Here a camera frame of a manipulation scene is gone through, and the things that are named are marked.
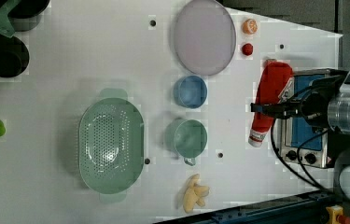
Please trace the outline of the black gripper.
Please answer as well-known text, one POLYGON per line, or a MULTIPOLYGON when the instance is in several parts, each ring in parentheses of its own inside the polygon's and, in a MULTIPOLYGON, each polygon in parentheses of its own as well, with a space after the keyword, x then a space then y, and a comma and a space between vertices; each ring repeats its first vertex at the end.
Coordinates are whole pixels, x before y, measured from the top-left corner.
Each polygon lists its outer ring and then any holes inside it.
POLYGON ((328 128, 328 106, 330 97, 318 92, 304 95, 299 100, 299 110, 286 104, 257 105, 252 103, 252 112, 273 119, 289 119, 300 115, 312 127, 328 128))

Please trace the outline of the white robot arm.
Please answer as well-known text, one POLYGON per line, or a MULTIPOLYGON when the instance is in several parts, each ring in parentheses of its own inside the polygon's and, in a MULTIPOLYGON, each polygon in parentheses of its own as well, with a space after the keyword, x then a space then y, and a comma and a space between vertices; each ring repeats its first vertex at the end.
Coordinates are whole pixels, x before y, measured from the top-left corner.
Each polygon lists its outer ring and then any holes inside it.
MULTIPOLYGON (((302 98, 293 95, 281 103, 252 104, 255 115, 268 119, 274 125, 277 119, 300 117, 310 125, 324 130, 350 135, 350 91, 327 95, 320 88, 299 91, 302 98)), ((335 165, 335 193, 350 203, 350 149, 348 157, 340 156, 335 165)))

